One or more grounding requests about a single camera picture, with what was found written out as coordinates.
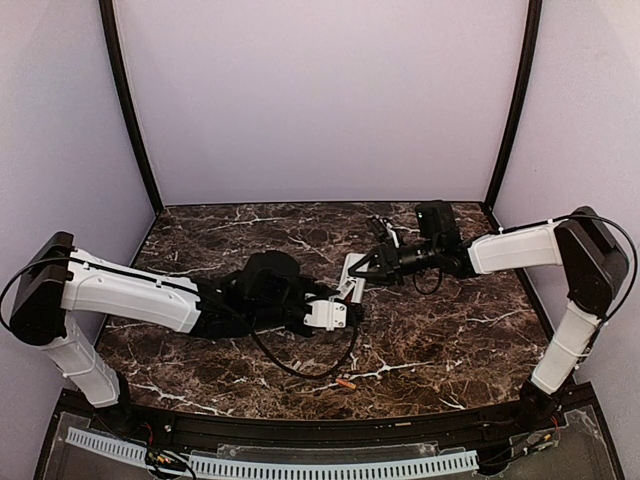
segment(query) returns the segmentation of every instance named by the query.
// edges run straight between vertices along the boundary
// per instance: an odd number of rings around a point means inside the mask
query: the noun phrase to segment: light purple wall panel
[[[128,263],[153,213],[120,113],[98,2],[0,1],[0,11],[0,284],[58,230]],[[95,338],[101,318],[83,320]],[[0,332],[0,479],[33,478],[62,383],[48,358]]]
[[[640,4],[545,2],[527,100],[496,214],[505,226],[588,204],[640,240]],[[534,269],[552,319],[559,268]],[[640,478],[640,290],[578,372],[591,380],[627,478]]]
[[[116,5],[167,204],[484,198],[526,2]]]

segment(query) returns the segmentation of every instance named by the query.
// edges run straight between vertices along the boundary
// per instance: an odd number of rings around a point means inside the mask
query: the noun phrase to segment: brown marble surface
[[[136,267],[171,276],[224,275],[249,255],[278,249],[303,273],[335,286],[345,255],[375,240],[365,219],[379,214],[418,239],[412,203],[318,203],[170,207],[159,218]],[[456,204],[464,238],[489,225],[475,204]],[[424,282],[435,281],[428,275]],[[367,286],[366,318],[344,377],[319,382],[279,370],[249,338],[207,341],[159,326],[110,318],[98,351],[129,380],[141,405],[185,412],[269,419],[384,418],[502,403],[541,357],[547,340],[511,272],[456,280],[423,297],[411,282]],[[326,369],[347,347],[349,329],[312,339],[262,334],[284,362]]]

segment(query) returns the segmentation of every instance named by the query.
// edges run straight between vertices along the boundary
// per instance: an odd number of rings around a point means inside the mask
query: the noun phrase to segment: black frame edge
[[[120,48],[120,40],[118,37],[118,27],[116,25],[116,16],[113,8],[113,0],[99,0],[100,16],[102,17],[102,27],[104,30],[104,38],[109,53],[109,62],[111,63],[111,72],[113,80],[120,99],[120,108],[122,116],[127,126],[131,147],[136,157],[136,163],[142,176],[147,196],[156,215],[159,215],[164,209],[158,185],[153,177],[149,157],[142,141],[140,125],[133,106],[131,91],[129,90],[129,82],[124,68],[124,60],[122,58],[122,50]]]
[[[500,144],[500,151],[496,159],[496,165],[491,175],[491,182],[487,190],[487,196],[484,203],[490,209],[496,204],[500,187],[507,171],[507,164],[511,156],[513,142],[518,131],[520,123],[520,115],[522,107],[527,95],[527,87],[529,85],[529,77],[531,76],[531,67],[533,65],[533,57],[536,49],[536,40],[538,38],[538,27],[540,26],[540,16],[542,14],[542,0],[529,0],[529,10],[527,12],[527,22],[524,30],[524,39],[522,41],[522,51],[520,53],[520,64],[518,65],[518,75],[513,88],[513,96],[511,98],[511,106],[509,107],[509,115]]]
[[[624,480],[621,464],[617,456],[613,439],[606,424],[602,409],[592,385],[587,382],[570,385],[564,393],[563,404],[567,410],[591,405],[600,423],[609,458],[618,480]],[[508,444],[508,439],[519,432],[512,428],[496,427],[492,435],[483,434],[478,428],[479,420],[500,412],[508,411],[513,402],[470,409],[453,411],[444,414],[423,415],[418,417],[402,417],[401,419],[347,420],[347,421],[287,421],[287,420],[252,420],[233,417],[196,415],[181,412],[169,412],[151,407],[134,407],[141,413],[158,415],[170,414],[174,417],[172,437],[168,445],[173,450],[189,451],[192,449],[216,451],[220,443],[283,446],[293,448],[341,448],[358,446],[400,445],[416,441],[438,441],[442,448],[465,446],[467,449],[485,449]],[[84,416],[91,419],[93,408],[84,396],[76,391],[63,389],[56,405],[54,415],[47,430],[47,436],[40,451],[40,458],[34,478],[41,479],[54,440],[57,424],[62,412]],[[395,423],[401,420],[403,425],[397,428]],[[92,421],[92,427],[103,430],[99,423]],[[359,430],[357,440],[352,440],[354,427]],[[380,438],[380,428],[384,431],[395,429],[397,433],[386,440]],[[309,438],[300,432],[309,432]]]

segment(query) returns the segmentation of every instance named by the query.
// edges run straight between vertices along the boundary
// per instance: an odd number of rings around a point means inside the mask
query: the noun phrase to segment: black cable
[[[438,269],[438,281],[436,282],[436,286],[428,292],[425,292],[424,290],[420,289],[420,287],[418,287],[416,275],[417,274],[415,273],[413,274],[413,286],[416,288],[416,292],[418,292],[420,295],[433,295],[434,293],[436,293],[440,289],[440,285],[442,285],[442,278],[444,276],[442,273],[442,269]]]
[[[518,440],[517,442],[515,442],[513,445],[509,445],[507,448],[505,448],[504,450],[500,451],[499,453],[496,453],[493,457],[488,458],[482,462],[480,462],[480,465],[489,465],[489,462],[491,462],[492,460],[495,460],[496,458],[500,458],[501,456],[503,456],[505,453],[509,453],[511,450],[513,450],[514,448],[522,445],[523,443],[525,443],[527,440],[529,440],[529,437],[532,435],[533,432],[527,432],[524,437],[522,437],[520,440]]]
[[[128,271],[123,271],[123,270],[118,270],[117,268],[112,268],[112,267],[108,267],[106,265],[100,265],[100,264],[95,264],[92,262],[87,262],[84,260],[81,260],[79,258],[75,258],[75,257],[56,257],[56,258],[45,258],[42,260],[38,260],[35,262],[30,263],[29,265],[21,268],[18,273],[16,273],[13,277],[11,277],[11,280],[9,280],[9,283],[7,283],[7,285],[5,286],[4,290],[2,291],[2,293],[0,293],[0,323],[2,324],[2,326],[4,328],[6,328],[8,331],[11,332],[11,328],[9,327],[9,325],[4,321],[4,318],[2,318],[2,312],[1,312],[1,308],[2,308],[2,303],[4,301],[4,298],[6,297],[9,289],[11,288],[11,286],[24,274],[26,273],[28,270],[31,270],[34,267],[40,266],[40,265],[49,265],[49,264],[54,264],[54,263],[59,263],[59,262],[73,262],[73,263],[77,263],[80,265],[86,265],[88,267],[91,268],[95,268],[96,270],[102,270],[105,272],[109,272],[109,273],[113,273],[116,275],[122,275],[125,277],[130,277],[130,278],[135,278],[138,280],[144,280],[144,281],[148,281],[150,283],[158,283],[158,279],[154,278],[154,277],[148,277],[146,275],[143,274],[139,274],[139,273],[134,273],[134,272],[128,272]],[[294,370],[291,367],[288,367],[287,365],[283,364],[280,360],[278,360],[278,358],[267,348],[267,346],[262,343],[262,340],[260,340],[260,338],[258,337],[253,325],[251,325],[242,315],[240,315],[238,312],[236,312],[234,309],[228,307],[227,305],[224,305],[223,303],[220,303],[217,299],[214,299],[213,297],[210,297],[202,292],[199,292],[196,289],[193,288],[189,288],[189,287],[185,287],[184,285],[180,285],[177,283],[173,283],[170,281],[161,281],[162,285],[166,285],[168,287],[174,288],[176,290],[181,290],[183,292],[186,293],[190,293],[192,295],[195,295],[199,298],[202,298],[204,300],[206,300],[207,302],[211,303],[211,305],[214,305],[216,308],[219,308],[220,310],[223,310],[225,312],[227,312],[229,315],[231,315],[232,317],[234,317],[236,320],[240,321],[246,328],[247,330],[249,330],[249,334],[251,336],[251,338],[253,339],[253,341],[256,343],[256,345],[258,346],[258,348],[260,348],[260,350],[262,350],[262,352],[265,354],[265,356],[271,360],[277,367],[279,367],[280,369],[284,370],[285,372],[287,372],[290,375],[294,375],[296,377],[299,378],[303,378],[305,380],[321,380],[323,378],[328,377],[329,375],[335,373],[340,367],[342,367],[347,360],[349,359],[349,356],[351,355],[351,353],[353,352],[353,349],[355,348],[356,345],[356,341],[358,339],[358,325],[357,325],[357,318],[356,316],[354,316],[353,318],[353,334],[351,336],[351,342],[349,343],[349,346],[346,350],[346,352],[344,353],[344,355],[335,363],[335,365],[333,367],[331,367],[329,370],[321,373],[321,374],[317,374],[317,375],[311,375],[311,374],[306,374],[306,373],[302,373],[302,372],[298,372],[297,370]],[[339,303],[343,303],[344,305],[347,305],[345,302],[339,301],[339,300],[335,300]]]
[[[514,456],[513,456],[513,457],[511,457],[511,458],[508,458],[508,459],[506,459],[506,460],[503,460],[502,462],[495,462],[495,463],[481,463],[481,464],[480,464],[480,466],[482,466],[482,467],[501,467],[501,466],[503,466],[503,465],[504,465],[504,466],[506,466],[506,465],[509,465],[511,462],[513,462],[513,461],[515,461],[515,460],[517,460],[517,459],[519,459],[519,458],[522,458],[522,457],[524,457],[524,456],[525,456],[525,452],[524,452],[524,450],[523,450],[522,452],[520,452],[520,453],[518,453],[518,454],[514,455]]]
[[[622,228],[620,225],[618,225],[616,222],[609,220],[608,218],[605,217],[601,217],[599,215],[588,215],[588,214],[583,214],[583,213],[571,213],[569,215],[562,215],[560,217],[556,217],[551,219],[551,222],[560,222],[562,220],[570,220],[570,219],[587,219],[587,220],[597,220],[603,223],[606,223],[607,225],[611,225],[613,228],[615,228],[616,230],[618,230],[618,232],[620,232],[622,234],[622,236],[625,238],[625,240],[627,241],[627,243],[629,244],[629,248],[631,248],[631,253],[633,255],[633,272],[631,274],[631,281],[629,282],[629,286],[627,287],[627,290],[625,291],[624,295],[622,295],[622,297],[620,298],[620,301],[618,302],[618,304],[613,308],[613,310],[611,310],[611,313],[605,315],[605,317],[602,319],[603,321],[600,323],[600,325],[598,325],[598,327],[596,328],[596,332],[594,332],[594,335],[599,333],[600,330],[602,329],[602,327],[604,327],[604,324],[609,321],[611,319],[611,317],[613,317],[616,313],[618,313],[618,311],[620,310],[620,308],[622,307],[622,305],[627,301],[627,298],[629,297],[629,295],[631,294],[631,290],[633,290],[633,287],[636,283],[636,278],[638,276],[638,251],[636,249],[636,246],[633,242],[633,239],[631,238],[631,235],[629,235],[629,233],[627,233],[627,231]],[[511,232],[516,232],[518,230],[522,230],[525,228],[532,228],[532,227],[539,227],[542,225],[547,225],[549,223],[549,221],[540,221],[540,222],[534,222],[534,223],[529,223],[526,225],[520,225],[517,227],[510,227],[510,228],[505,228],[504,230],[502,230],[502,233],[511,233]]]
[[[122,442],[126,442],[126,443],[134,443],[136,445],[142,445],[147,450],[155,453],[156,455],[164,455],[164,456],[167,456],[169,458],[172,458],[173,460],[175,460],[176,462],[181,464],[185,468],[185,471],[189,472],[189,474],[191,475],[193,480],[198,480],[198,476],[196,475],[196,472],[193,470],[193,468],[191,468],[191,466],[189,465],[187,460],[182,458],[180,455],[178,455],[178,454],[176,454],[174,452],[171,452],[171,451],[162,450],[162,449],[159,449],[159,448],[156,448],[156,447],[152,447],[149,443],[145,443],[145,442],[136,440],[135,438],[124,437],[124,436],[120,435],[119,433],[114,432],[113,429],[111,429],[109,427],[109,425],[107,425],[107,423],[97,413],[94,414],[93,417],[102,424],[102,426],[105,428],[105,430],[107,430],[108,433],[110,433],[111,435],[116,437],[118,440],[120,440]],[[157,478],[161,478],[161,479],[170,478],[170,477],[164,477],[164,473],[160,472],[158,470],[157,466],[153,466],[153,471],[156,472],[156,473],[154,473],[154,475],[156,475]],[[175,471],[175,473],[179,473],[180,475],[182,475],[182,472],[180,472],[180,471]]]

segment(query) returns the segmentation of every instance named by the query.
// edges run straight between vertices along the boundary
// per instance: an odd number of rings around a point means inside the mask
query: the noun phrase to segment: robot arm
[[[611,232],[589,207],[563,220],[471,241],[460,239],[449,204],[426,202],[416,207],[424,242],[406,245],[385,233],[386,219],[370,219],[370,229],[381,242],[363,260],[369,269],[362,276],[381,285],[402,284],[402,278],[438,268],[458,278],[537,265],[562,265],[569,284],[569,302],[543,358],[521,390],[521,400],[534,413],[552,405],[552,396],[565,384],[576,365],[589,353],[606,321],[629,270],[629,261]]]
[[[10,326],[18,339],[46,353],[96,408],[127,404],[128,389],[78,328],[73,311],[118,315],[206,339],[274,327],[309,336],[314,327],[353,324],[364,288],[364,280],[347,274],[361,257],[355,254],[332,290],[301,275],[299,264],[282,252],[252,255],[243,270],[209,280],[142,272],[72,245],[73,236],[59,232],[30,262]]]

